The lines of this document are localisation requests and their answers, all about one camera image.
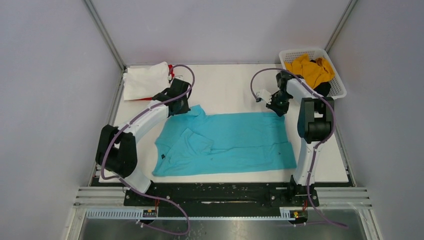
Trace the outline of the yellow t-shirt in basket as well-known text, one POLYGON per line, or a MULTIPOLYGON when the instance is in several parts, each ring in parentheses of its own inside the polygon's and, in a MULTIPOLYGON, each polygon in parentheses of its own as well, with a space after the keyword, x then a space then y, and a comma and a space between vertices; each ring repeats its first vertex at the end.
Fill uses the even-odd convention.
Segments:
POLYGON ((311 60, 307 53, 297 57, 292 62, 285 61, 284 66, 289 72, 301 75, 312 89, 322 83, 330 82, 336 76, 327 59, 319 57, 311 60))

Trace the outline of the red folded t-shirt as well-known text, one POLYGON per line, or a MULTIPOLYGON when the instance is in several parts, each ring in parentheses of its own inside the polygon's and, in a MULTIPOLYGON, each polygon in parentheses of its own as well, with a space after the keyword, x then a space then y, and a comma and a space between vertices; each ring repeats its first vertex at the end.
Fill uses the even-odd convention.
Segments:
POLYGON ((171 81, 168 81, 168 75, 174 74, 174 66, 172 64, 167 64, 166 67, 167 71, 165 71, 164 65, 159 63, 149 67, 143 72, 141 83, 142 87, 145 89, 142 91, 142 97, 139 97, 138 100, 152 100, 157 93, 171 86, 171 81))

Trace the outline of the corner aluminium post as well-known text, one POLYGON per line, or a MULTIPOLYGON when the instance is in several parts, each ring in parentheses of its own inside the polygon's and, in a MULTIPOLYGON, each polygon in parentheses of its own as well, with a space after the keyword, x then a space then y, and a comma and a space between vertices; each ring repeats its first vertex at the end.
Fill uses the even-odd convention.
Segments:
POLYGON ((116 64, 118 65, 118 67, 121 71, 125 71, 126 65, 125 65, 122 57, 120 56, 110 34, 108 33, 106 26, 104 25, 102 18, 100 17, 93 1, 92 0, 82 0, 82 2, 84 3, 85 7, 87 8, 87 11, 88 11, 90 17, 92 18, 92 20, 93 20, 96 28, 98 29, 103 41, 105 42, 108 50, 110 51, 114 61, 116 62, 116 64))
POLYGON ((329 53, 335 44, 340 32, 342 31, 344 25, 348 21, 350 15, 352 14, 355 6, 357 5, 358 0, 349 0, 346 8, 344 9, 339 21, 337 22, 332 34, 330 35, 330 38, 324 48, 324 50, 329 53))

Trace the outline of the table edge rail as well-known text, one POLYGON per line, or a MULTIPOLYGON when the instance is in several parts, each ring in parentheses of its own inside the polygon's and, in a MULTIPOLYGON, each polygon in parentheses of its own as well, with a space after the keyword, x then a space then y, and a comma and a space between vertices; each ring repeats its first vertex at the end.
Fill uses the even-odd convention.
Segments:
MULTIPOLYGON (((103 126, 106 124, 113 124, 116 120, 118 108, 120 105, 120 101, 121 101, 121 97, 122 97, 123 89, 124 89, 123 74, 126 71, 127 69, 122 70, 120 72, 118 81, 114 85, 111 98, 109 99, 108 111, 107 111, 107 115, 105 118, 105 122, 103 123, 103 126)), ((115 179, 101 181, 102 178, 100 175, 97 175, 97 172, 98 172, 98 164, 94 162, 92 170, 91 170, 91 176, 87 183, 88 187, 123 187, 124 186, 122 183, 120 183, 118 180, 115 180, 115 179)))
POLYGON ((347 153, 347 148, 344 144, 343 137, 338 126, 336 126, 335 128, 334 136, 338 145, 338 149, 348 178, 348 182, 352 187, 357 187, 357 181, 355 179, 355 174, 352 170, 351 161, 347 153))

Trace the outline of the left table edge rail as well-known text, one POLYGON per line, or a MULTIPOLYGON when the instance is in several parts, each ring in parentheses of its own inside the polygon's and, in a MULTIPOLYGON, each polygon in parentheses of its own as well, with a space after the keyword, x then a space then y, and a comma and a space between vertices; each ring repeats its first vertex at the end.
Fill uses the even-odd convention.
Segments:
MULTIPOLYGON (((107 115, 105 118, 105 122, 103 123, 103 126, 106 124, 113 124, 116 120, 118 108, 120 105, 120 101, 121 101, 121 97, 122 97, 123 89, 124 89, 123 74, 126 71, 127 69, 122 70, 120 72, 118 81, 114 85, 111 98, 109 99, 108 111, 107 111, 107 115)), ((98 164, 94 162, 92 170, 91 170, 91 176, 87 183, 88 187, 123 187, 124 186, 122 183, 120 183, 118 180, 115 180, 115 179, 101 181, 102 178, 100 175, 97 175, 97 172, 98 172, 98 164)))

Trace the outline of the left corner aluminium post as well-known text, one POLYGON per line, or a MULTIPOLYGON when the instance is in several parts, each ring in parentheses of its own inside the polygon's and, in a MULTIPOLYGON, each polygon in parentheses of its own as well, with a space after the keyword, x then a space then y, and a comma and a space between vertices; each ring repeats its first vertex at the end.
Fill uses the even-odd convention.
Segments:
POLYGON ((106 26, 104 25, 102 18, 100 17, 93 1, 92 0, 82 0, 82 2, 84 3, 85 7, 87 8, 87 11, 88 11, 90 17, 92 18, 92 20, 93 20, 96 28, 98 29, 103 41, 105 42, 108 50, 110 51, 114 61, 116 62, 116 64, 118 65, 118 67, 121 71, 125 71, 126 65, 125 65, 122 57, 120 56, 110 34, 108 33, 106 26))

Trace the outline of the right table edge rail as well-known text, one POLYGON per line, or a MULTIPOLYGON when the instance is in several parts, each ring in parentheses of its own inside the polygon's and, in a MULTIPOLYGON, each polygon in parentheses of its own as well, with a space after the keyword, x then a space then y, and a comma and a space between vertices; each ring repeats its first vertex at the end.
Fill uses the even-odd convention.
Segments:
POLYGON ((348 182, 352 187, 357 187, 357 181, 355 179, 355 174, 352 170, 351 161, 347 153, 347 148, 344 144, 343 137, 338 126, 336 126, 335 128, 334 136, 338 145, 338 149, 348 178, 348 182))

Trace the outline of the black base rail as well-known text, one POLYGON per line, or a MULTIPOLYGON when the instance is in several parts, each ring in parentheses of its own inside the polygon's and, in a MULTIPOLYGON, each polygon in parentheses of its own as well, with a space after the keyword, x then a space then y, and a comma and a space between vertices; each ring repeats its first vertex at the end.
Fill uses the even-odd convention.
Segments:
POLYGON ((314 184, 309 199, 288 200, 285 194, 289 182, 274 183, 152 183, 145 196, 132 190, 118 189, 115 195, 105 197, 96 205, 101 207, 141 209, 164 209, 166 213, 181 212, 192 215, 195 211, 206 213, 234 213, 236 216, 268 213, 277 208, 316 207, 324 204, 324 190, 351 188, 350 183, 314 184))

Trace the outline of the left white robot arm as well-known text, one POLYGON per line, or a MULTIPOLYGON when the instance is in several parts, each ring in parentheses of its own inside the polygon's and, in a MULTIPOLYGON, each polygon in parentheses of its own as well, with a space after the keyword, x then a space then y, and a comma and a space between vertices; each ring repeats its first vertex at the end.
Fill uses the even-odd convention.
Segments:
POLYGON ((146 109, 131 120, 118 126, 110 124, 101 129, 95 161, 101 171, 112 172, 123 181, 144 206, 152 204, 155 192, 151 180, 138 166, 137 144, 153 127, 167 118, 190 111, 188 99, 192 85, 174 78, 170 87, 157 93, 146 109))

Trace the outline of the white plastic basket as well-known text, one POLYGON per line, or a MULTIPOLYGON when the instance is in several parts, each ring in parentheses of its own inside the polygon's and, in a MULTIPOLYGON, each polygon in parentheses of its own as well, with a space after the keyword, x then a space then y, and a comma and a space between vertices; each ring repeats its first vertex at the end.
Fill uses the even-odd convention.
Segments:
POLYGON ((284 66, 284 62, 291 63, 294 59, 298 58, 299 56, 303 54, 308 54, 310 60, 315 60, 317 58, 325 58, 330 62, 332 68, 335 71, 335 77, 329 82, 331 85, 331 89, 328 96, 333 97, 334 99, 340 99, 345 97, 347 94, 347 91, 343 84, 343 81, 341 80, 341 77, 338 74, 334 64, 332 63, 328 53, 324 49, 309 47, 309 48, 282 50, 280 51, 278 56, 282 66, 284 67, 284 69, 286 69, 286 67, 284 66))

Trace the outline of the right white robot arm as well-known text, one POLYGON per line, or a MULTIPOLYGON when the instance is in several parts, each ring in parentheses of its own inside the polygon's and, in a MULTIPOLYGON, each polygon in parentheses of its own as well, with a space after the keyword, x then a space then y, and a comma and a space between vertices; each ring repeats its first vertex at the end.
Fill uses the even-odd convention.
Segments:
POLYGON ((279 117, 289 110, 289 100, 299 103, 297 133, 301 147, 297 167, 285 193, 293 206, 301 205, 314 192, 315 171, 323 144, 333 135, 334 99, 312 90, 306 81, 287 70, 276 75, 279 90, 267 98, 266 107, 279 117))

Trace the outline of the turquoise t-shirt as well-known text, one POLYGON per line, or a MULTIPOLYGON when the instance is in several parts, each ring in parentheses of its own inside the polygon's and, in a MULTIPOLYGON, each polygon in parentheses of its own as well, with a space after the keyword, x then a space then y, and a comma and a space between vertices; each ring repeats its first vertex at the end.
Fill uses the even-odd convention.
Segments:
POLYGON ((200 105, 170 117, 155 141, 156 177, 294 169, 285 118, 273 112, 207 115, 200 105))

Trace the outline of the white folded t-shirt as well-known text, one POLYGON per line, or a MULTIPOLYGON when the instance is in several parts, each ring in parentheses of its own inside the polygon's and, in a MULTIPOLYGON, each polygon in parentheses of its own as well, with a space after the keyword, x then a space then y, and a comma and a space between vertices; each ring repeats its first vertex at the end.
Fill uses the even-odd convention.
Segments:
POLYGON ((125 101, 152 98, 169 87, 169 66, 163 61, 150 66, 130 66, 123 74, 125 101))

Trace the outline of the right corner aluminium post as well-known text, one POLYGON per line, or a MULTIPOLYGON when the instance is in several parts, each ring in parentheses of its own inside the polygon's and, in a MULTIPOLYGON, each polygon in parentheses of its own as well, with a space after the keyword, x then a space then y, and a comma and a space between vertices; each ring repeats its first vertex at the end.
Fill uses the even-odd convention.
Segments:
POLYGON ((344 25, 348 21, 350 15, 352 14, 355 6, 357 5, 358 0, 349 0, 346 8, 344 9, 339 21, 337 22, 332 34, 330 35, 330 38, 324 48, 324 50, 329 53, 335 44, 340 32, 342 31, 344 25))

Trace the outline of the black t-shirt in basket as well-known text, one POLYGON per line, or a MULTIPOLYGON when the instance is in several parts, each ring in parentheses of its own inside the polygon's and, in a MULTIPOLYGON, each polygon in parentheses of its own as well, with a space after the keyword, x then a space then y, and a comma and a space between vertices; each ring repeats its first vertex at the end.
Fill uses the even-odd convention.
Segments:
POLYGON ((331 90, 330 81, 335 77, 335 72, 330 62, 325 58, 317 58, 315 63, 320 69, 313 89, 320 95, 327 97, 331 90))

